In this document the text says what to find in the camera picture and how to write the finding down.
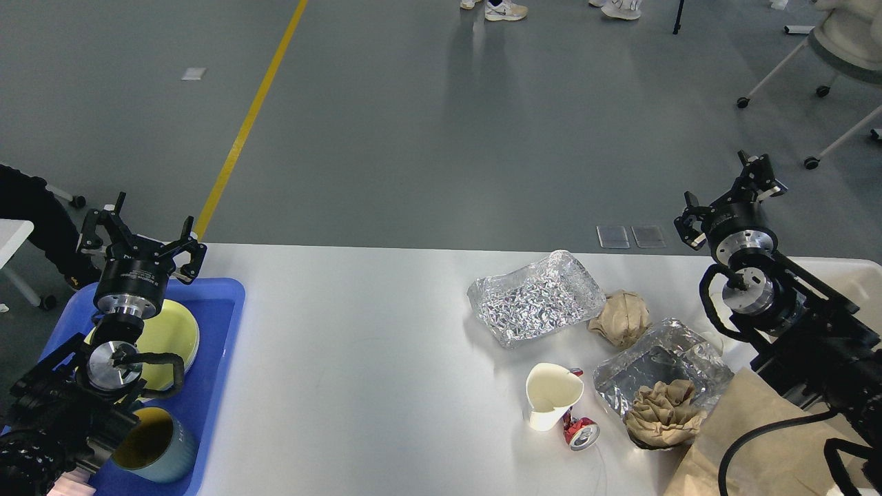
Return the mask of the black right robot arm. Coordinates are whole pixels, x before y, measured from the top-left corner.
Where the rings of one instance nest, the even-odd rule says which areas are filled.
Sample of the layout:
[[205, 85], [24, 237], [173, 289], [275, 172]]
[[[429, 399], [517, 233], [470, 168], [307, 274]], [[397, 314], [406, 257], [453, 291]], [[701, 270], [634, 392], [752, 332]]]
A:
[[778, 250], [761, 204], [787, 188], [775, 178], [768, 155], [739, 151], [738, 158], [741, 173], [725, 194], [702, 206], [686, 192], [686, 208], [674, 220], [684, 244], [708, 246], [714, 258], [699, 283], [702, 307], [717, 332], [756, 349], [752, 370], [776, 393], [802, 408], [821, 400], [828, 411], [738, 437], [719, 463], [719, 493], [728, 494], [728, 468], [748, 442], [835, 415], [844, 415], [863, 439], [826, 440], [824, 457], [836, 486], [858, 494], [841, 459], [847, 453], [863, 459], [864, 477], [880, 490], [880, 337], [857, 320], [856, 304]]

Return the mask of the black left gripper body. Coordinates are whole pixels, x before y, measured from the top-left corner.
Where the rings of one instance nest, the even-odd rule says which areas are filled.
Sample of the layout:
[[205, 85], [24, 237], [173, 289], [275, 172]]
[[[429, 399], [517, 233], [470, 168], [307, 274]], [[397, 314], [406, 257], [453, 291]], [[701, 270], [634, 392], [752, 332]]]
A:
[[104, 314], [152, 318], [163, 308], [168, 280], [176, 271], [174, 254], [159, 248], [108, 248], [106, 265], [92, 302]]

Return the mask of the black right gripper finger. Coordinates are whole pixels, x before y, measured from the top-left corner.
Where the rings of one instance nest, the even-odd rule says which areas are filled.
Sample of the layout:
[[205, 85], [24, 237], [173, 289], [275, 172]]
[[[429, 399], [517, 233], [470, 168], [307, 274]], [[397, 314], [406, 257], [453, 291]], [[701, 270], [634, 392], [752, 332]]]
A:
[[768, 154], [749, 155], [746, 151], [739, 150], [737, 156], [743, 169], [732, 183], [730, 191], [714, 201], [714, 207], [741, 202], [762, 202], [767, 198], [786, 194], [788, 186], [776, 178]]
[[693, 250], [700, 250], [706, 244], [706, 233], [702, 223], [710, 214], [709, 206], [702, 206], [696, 195], [690, 191], [684, 192], [686, 207], [680, 216], [675, 217], [674, 226], [680, 240]]

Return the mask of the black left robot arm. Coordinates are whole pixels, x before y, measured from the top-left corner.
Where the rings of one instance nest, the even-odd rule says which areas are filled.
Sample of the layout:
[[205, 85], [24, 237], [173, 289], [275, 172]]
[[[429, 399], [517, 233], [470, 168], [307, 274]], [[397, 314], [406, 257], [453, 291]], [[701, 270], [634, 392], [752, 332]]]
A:
[[123, 222], [125, 194], [91, 209], [76, 251], [106, 264], [92, 302], [100, 315], [91, 341], [70, 337], [10, 387], [15, 402], [2, 436], [2, 491], [46, 495], [66, 474], [97, 472], [139, 424], [140, 399], [166, 399], [183, 388], [185, 358], [141, 351], [145, 321], [163, 310], [168, 282], [193, 283], [207, 245], [188, 216], [179, 238], [136, 235]]

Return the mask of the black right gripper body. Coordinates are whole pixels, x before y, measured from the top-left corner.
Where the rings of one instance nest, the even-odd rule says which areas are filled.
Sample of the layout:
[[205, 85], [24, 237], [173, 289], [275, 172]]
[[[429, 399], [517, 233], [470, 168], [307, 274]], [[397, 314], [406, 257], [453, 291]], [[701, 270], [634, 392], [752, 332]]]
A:
[[770, 255], [779, 245], [759, 203], [699, 207], [696, 221], [696, 249], [708, 246], [712, 258], [724, 266], [738, 266], [754, 254]]

